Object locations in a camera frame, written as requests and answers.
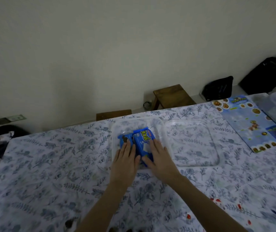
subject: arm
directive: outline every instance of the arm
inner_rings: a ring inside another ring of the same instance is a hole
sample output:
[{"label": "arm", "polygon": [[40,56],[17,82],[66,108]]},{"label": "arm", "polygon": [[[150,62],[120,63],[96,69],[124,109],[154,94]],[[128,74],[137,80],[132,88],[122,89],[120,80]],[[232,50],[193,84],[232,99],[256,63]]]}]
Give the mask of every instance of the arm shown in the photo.
[{"label": "arm", "polygon": [[135,179],[140,156],[135,158],[136,147],[130,142],[124,143],[118,150],[111,166],[110,182],[102,197],[88,212],[76,232],[107,231],[113,214],[125,194],[127,188]]},{"label": "arm", "polygon": [[150,140],[150,146],[154,163],[146,156],[142,160],[157,178],[180,195],[206,231],[247,231],[180,174],[166,147],[158,140]]}]

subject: stool leg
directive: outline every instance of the stool leg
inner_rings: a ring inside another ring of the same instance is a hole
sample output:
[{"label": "stool leg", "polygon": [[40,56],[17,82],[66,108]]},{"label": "stool leg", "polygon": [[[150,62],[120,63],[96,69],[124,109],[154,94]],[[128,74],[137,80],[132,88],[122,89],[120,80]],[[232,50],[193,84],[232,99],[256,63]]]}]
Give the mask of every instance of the stool leg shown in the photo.
[{"label": "stool leg", "polygon": [[159,100],[157,99],[157,97],[155,97],[152,102],[151,111],[158,110],[158,107],[159,107]]}]

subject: person's left hand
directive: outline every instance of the person's left hand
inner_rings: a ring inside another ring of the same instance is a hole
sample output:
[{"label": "person's left hand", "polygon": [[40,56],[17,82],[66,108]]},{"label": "person's left hand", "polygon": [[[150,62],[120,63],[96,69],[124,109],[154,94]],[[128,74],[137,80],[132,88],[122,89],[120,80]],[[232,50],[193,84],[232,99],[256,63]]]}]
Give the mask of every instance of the person's left hand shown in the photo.
[{"label": "person's left hand", "polygon": [[124,190],[133,183],[140,162],[140,155],[135,158],[135,144],[132,146],[132,150],[130,149],[131,143],[127,140],[121,150],[117,150],[111,166],[110,184],[115,184]]}]

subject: wooden chair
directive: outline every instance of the wooden chair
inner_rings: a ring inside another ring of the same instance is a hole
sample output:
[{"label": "wooden chair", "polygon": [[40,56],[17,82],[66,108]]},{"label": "wooden chair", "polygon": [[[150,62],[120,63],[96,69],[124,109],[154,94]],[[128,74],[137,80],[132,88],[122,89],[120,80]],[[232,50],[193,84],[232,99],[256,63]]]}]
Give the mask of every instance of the wooden chair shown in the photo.
[{"label": "wooden chair", "polygon": [[153,93],[155,99],[152,102],[152,111],[157,110],[159,105],[166,109],[196,104],[181,85],[154,90]]},{"label": "wooden chair", "polygon": [[131,115],[132,110],[120,110],[120,111],[110,111],[96,114],[96,121],[111,119],[119,116]]}]

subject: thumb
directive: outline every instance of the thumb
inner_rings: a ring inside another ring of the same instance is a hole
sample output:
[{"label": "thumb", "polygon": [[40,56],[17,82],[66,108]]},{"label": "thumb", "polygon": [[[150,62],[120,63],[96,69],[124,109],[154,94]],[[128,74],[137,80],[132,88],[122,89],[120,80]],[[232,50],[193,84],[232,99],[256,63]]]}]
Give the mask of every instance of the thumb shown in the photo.
[{"label": "thumb", "polygon": [[136,171],[136,172],[137,172],[137,170],[138,170],[138,166],[139,166],[139,163],[140,163],[140,158],[141,158],[140,155],[136,156],[136,158],[135,158],[135,171]]},{"label": "thumb", "polygon": [[142,160],[151,170],[155,168],[155,164],[147,156],[143,156]]}]

